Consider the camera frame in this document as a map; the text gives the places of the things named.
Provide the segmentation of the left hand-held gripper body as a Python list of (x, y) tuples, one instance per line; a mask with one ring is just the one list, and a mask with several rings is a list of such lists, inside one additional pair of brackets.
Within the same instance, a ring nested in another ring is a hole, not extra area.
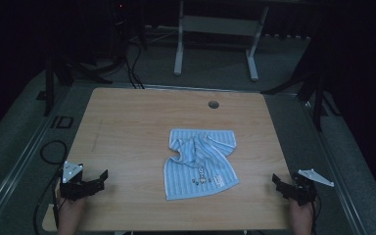
[(82, 180), (83, 165), (65, 161), (60, 182), (63, 198), (76, 201), (87, 196), (88, 183)]

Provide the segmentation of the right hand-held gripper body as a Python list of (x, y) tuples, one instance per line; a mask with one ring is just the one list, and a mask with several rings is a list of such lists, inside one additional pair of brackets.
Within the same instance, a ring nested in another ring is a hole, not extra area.
[(313, 168), (302, 170), (299, 169), (294, 172), (292, 179), (295, 181), (295, 189), (297, 193), (293, 196), (293, 199), (298, 202), (299, 206), (307, 203), (313, 203), (317, 196), (316, 183), (320, 183), (329, 187), (333, 187), (334, 183), (324, 176), (316, 172)]

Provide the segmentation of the blue striped towel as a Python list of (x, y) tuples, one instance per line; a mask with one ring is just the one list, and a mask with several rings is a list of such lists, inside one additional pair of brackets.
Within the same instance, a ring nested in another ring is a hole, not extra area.
[(164, 163), (168, 201), (206, 197), (240, 183), (228, 160), (237, 147), (233, 130), (174, 128), (168, 147), (178, 153)]

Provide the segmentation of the person's left hand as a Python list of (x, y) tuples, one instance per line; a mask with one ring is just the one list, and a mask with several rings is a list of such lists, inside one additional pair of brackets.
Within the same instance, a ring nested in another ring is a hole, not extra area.
[(81, 198), (73, 201), (62, 198), (61, 203), (58, 211), (59, 226), (57, 234), (75, 235), (84, 214), (86, 199)]

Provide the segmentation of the person's right hand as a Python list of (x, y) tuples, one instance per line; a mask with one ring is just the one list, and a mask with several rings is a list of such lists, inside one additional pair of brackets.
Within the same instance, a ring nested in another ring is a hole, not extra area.
[(289, 200), (290, 223), (294, 235), (312, 235), (313, 208), (311, 204), (300, 206), (294, 199)]

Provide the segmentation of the black metal stand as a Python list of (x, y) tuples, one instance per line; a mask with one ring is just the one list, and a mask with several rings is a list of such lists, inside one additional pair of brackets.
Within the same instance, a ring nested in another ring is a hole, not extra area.
[(261, 94), (275, 95), (298, 83), (302, 86), (296, 97), (300, 102), (308, 102), (314, 97), (312, 121), (318, 131), (321, 131), (321, 115), (323, 108), (324, 92), (326, 91), (327, 79), (332, 75), (333, 56), (329, 49), (321, 43), (311, 41), (291, 78), (278, 86), (261, 91)]
[(51, 54), (45, 61), (45, 89), (40, 91), (37, 96), (38, 100), (45, 102), (43, 115), (48, 117), (55, 106), (54, 76), (59, 79), (62, 85), (71, 86), (73, 84), (71, 70), (76, 70), (97, 83), (112, 84), (110, 80), (101, 77), (101, 74), (116, 69), (120, 64), (121, 61), (114, 61), (110, 65), (92, 70), (66, 55)]

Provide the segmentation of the black rectangular floor bracket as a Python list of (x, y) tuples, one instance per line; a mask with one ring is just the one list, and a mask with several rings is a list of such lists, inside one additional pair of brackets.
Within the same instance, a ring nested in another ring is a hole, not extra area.
[(71, 128), (73, 125), (73, 117), (55, 116), (51, 128)]

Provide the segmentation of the white metal desk frame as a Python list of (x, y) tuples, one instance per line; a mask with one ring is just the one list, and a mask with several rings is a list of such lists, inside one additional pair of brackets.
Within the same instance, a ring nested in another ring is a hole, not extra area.
[(255, 53), (268, 11), (269, 7), (265, 6), (261, 11), (259, 19), (256, 21), (192, 16), (184, 13), (184, 0), (179, 0), (178, 39), (173, 74), (176, 76), (182, 74), (184, 55), (183, 35), (185, 32), (215, 33), (251, 36), (253, 38), (253, 43), (245, 51), (245, 56), (251, 81), (258, 81), (259, 75), (255, 62)]

